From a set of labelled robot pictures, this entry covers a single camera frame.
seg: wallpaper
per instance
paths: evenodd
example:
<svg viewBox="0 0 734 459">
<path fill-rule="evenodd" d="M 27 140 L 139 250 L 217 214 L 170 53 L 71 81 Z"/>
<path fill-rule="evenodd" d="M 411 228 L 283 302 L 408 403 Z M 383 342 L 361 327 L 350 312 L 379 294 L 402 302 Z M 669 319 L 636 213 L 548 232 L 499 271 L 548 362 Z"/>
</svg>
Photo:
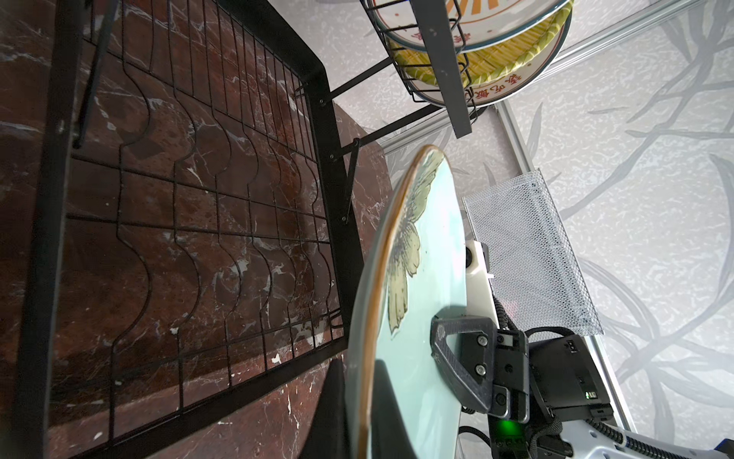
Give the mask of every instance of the wallpaper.
<svg viewBox="0 0 734 459">
<path fill-rule="evenodd" d="M 511 99 L 638 431 L 734 432 L 734 2 L 709 0 Z"/>
<path fill-rule="evenodd" d="M 656 2 L 657 0 L 577 0 L 573 4 L 571 28 L 563 48 L 573 46 Z"/>
</svg>

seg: perforated metal sheet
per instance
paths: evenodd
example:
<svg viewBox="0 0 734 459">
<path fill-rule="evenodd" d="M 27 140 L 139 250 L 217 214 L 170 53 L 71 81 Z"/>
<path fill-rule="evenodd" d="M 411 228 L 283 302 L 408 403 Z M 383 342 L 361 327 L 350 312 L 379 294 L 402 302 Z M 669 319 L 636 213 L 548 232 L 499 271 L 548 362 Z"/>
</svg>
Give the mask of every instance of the perforated metal sheet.
<svg viewBox="0 0 734 459">
<path fill-rule="evenodd" d="M 519 329 L 560 326 L 582 336 L 603 333 L 539 170 L 463 200 L 476 239 L 489 246 L 495 296 Z M 531 340 L 553 337 L 537 333 Z"/>
</svg>

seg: yellow flower design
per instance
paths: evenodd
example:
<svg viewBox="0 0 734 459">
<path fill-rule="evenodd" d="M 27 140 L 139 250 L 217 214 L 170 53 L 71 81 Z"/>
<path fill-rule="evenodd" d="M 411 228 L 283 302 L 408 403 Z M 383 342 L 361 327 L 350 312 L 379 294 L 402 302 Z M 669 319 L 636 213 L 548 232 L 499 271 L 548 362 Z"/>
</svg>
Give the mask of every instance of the yellow flower design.
<svg viewBox="0 0 734 459">
<path fill-rule="evenodd" d="M 391 333 L 400 327 L 408 310 L 407 276 L 413 277 L 421 263 L 421 238 L 415 222 L 426 210 L 431 183 L 442 162 L 443 154 L 439 151 L 425 158 L 402 209 L 398 234 L 388 262 L 388 323 Z"/>
</svg>

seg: black cable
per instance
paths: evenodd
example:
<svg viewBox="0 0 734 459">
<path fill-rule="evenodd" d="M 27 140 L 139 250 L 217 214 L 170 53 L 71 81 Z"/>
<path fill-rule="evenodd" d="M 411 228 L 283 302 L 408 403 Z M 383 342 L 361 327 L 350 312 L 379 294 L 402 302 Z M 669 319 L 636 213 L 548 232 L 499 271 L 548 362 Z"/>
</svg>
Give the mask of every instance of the black cable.
<svg viewBox="0 0 734 459">
<path fill-rule="evenodd" d="M 479 429 L 471 427 L 470 425 L 463 425 L 459 427 L 459 435 L 463 433 L 473 433 L 474 435 L 480 437 L 482 441 L 487 444 L 488 447 L 492 447 L 492 441 L 490 440 L 490 438 Z"/>
<path fill-rule="evenodd" d="M 538 457 L 538 438 L 543 435 L 558 435 L 563 430 L 563 424 L 555 418 L 550 424 L 546 424 L 543 428 L 539 429 L 530 437 L 528 442 L 528 453 L 530 453 L 530 459 L 537 459 Z"/>
<path fill-rule="evenodd" d="M 561 336 L 571 336 L 571 335 L 576 334 L 576 333 L 573 333 L 573 330 L 570 330 L 566 327 L 537 327 L 537 328 L 531 328 L 530 330 L 527 330 L 525 332 L 525 336 L 530 338 L 530 335 L 534 333 L 539 333 L 541 331 L 550 331 L 551 333 L 557 333 Z"/>
<path fill-rule="evenodd" d="M 497 311 L 497 320 L 500 322 L 500 328 L 517 330 L 517 326 L 515 326 L 512 318 L 507 314 L 507 310 L 502 306 L 502 303 L 500 303 L 500 300 L 497 299 L 494 293 L 492 293 L 492 299 L 495 302 L 495 310 Z"/>
<path fill-rule="evenodd" d="M 624 436 L 621 434 L 621 432 L 618 432 L 616 429 L 609 427 L 603 422 L 598 422 L 593 419 L 587 419 L 586 423 L 595 428 L 600 434 L 611 439 L 614 443 L 622 444 L 622 442 L 624 441 Z M 656 448 L 653 445 L 649 445 L 643 441 L 629 436 L 627 437 L 627 442 L 625 443 L 625 446 L 652 459 L 688 459 L 686 456 L 678 455 L 674 452 Z"/>
</svg>

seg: brown marble surface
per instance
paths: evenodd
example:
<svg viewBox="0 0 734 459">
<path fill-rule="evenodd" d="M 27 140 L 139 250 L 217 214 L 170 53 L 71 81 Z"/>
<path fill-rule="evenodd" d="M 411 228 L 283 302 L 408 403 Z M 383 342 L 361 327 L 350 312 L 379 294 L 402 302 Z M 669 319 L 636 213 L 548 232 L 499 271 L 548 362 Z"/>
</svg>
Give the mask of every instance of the brown marble surface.
<svg viewBox="0 0 734 459">
<path fill-rule="evenodd" d="M 113 435 L 121 435 L 342 334 L 327 319 L 338 298 L 308 111 L 294 96 L 298 78 L 214 1 L 172 0 L 170 26 L 166 4 L 122 3 L 87 141 L 73 151 L 54 336 L 53 458 L 108 440 L 111 407 Z M 85 27 L 79 93 L 104 5 L 95 0 Z M 5 417 L 55 12 L 50 0 L 0 6 L 8 94 L 0 102 Z M 336 108 L 343 144 L 364 134 Z M 367 251 L 391 189 L 379 146 L 364 147 L 357 166 L 355 213 Z M 245 458 L 258 447 L 297 455 L 324 373 L 317 367 L 238 412 L 298 413 L 293 432 L 276 435 L 282 422 L 263 424 L 261 437 L 235 435 L 239 455 L 225 445 L 222 455 L 199 449 L 188 457 Z M 228 425 L 196 434 L 198 442 L 211 432 L 219 438 Z"/>
</svg>

